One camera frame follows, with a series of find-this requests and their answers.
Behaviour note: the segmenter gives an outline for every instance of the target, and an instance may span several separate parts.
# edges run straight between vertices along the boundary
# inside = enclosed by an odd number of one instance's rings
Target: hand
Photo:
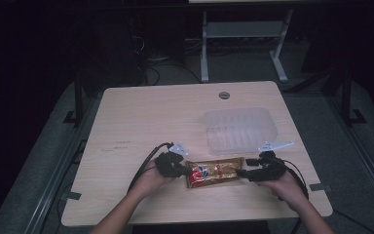
[[[135,182],[130,193],[137,193],[142,198],[145,198],[157,189],[159,189],[163,184],[173,181],[172,177],[162,176],[156,168],[155,161],[150,161],[147,166],[145,166],[144,173]]]
[[[298,212],[300,205],[309,202],[296,179],[288,171],[278,180],[261,181],[257,184],[271,188],[272,193],[281,197],[295,212]]]

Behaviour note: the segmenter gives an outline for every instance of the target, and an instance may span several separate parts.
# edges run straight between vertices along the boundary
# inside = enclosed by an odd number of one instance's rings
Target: floor
[[[280,59],[289,78],[281,83],[269,58],[275,41],[253,41],[245,46],[219,48],[223,54],[208,58],[209,83],[271,80],[281,90],[293,87],[312,74],[300,73],[308,41],[287,42]],[[147,69],[148,84],[196,84],[200,57],[189,54],[183,63],[157,55]],[[337,233],[374,233],[374,106],[367,92],[352,85],[352,109],[359,109],[366,124],[347,128],[339,115],[340,94],[325,97],[324,80],[297,93],[283,93],[293,121],[304,140],[321,182],[334,208],[326,218]],[[0,211],[0,233],[87,233],[91,227],[65,227],[59,223],[65,200],[88,138],[102,92],[86,97],[82,123],[62,123],[74,109],[70,85],[35,143],[27,162]],[[272,233],[290,233],[296,219],[268,220]],[[306,233],[303,225],[297,233]]]

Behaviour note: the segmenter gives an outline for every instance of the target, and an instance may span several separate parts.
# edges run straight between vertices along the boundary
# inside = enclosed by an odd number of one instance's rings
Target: table top
[[[221,99],[219,93],[230,98]],[[301,171],[310,200],[323,216],[332,208],[306,148],[274,82],[219,83],[160,87],[114,88],[105,91],[62,223],[66,226],[95,225],[126,195],[142,162],[164,142],[183,142],[188,161],[216,160],[258,153],[211,155],[206,142],[204,113],[212,109],[265,107],[278,129],[276,141],[294,145],[275,150],[277,157],[294,163]],[[255,220],[296,217],[285,202],[266,187],[247,179],[202,188],[187,188],[185,176],[166,184],[146,198],[130,223],[177,223]]]

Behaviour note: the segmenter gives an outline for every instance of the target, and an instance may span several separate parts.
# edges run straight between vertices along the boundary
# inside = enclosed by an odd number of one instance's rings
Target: dark background
[[[142,61],[132,52],[134,29],[181,60],[184,37],[201,36],[198,12],[144,12],[143,24],[131,25],[131,14],[60,10],[82,4],[68,3],[0,1],[0,206],[57,99],[78,72],[85,74],[89,94],[136,86],[142,81],[137,71]],[[220,12],[213,16],[222,18]],[[349,58],[354,79],[374,101],[374,6],[298,8],[287,40],[300,38],[312,41],[306,71]]]

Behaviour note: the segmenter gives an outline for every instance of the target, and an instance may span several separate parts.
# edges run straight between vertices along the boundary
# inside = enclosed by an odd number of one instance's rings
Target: clear plastic tray
[[[205,112],[211,154],[257,152],[265,141],[275,141],[278,129],[264,107],[217,109]]]

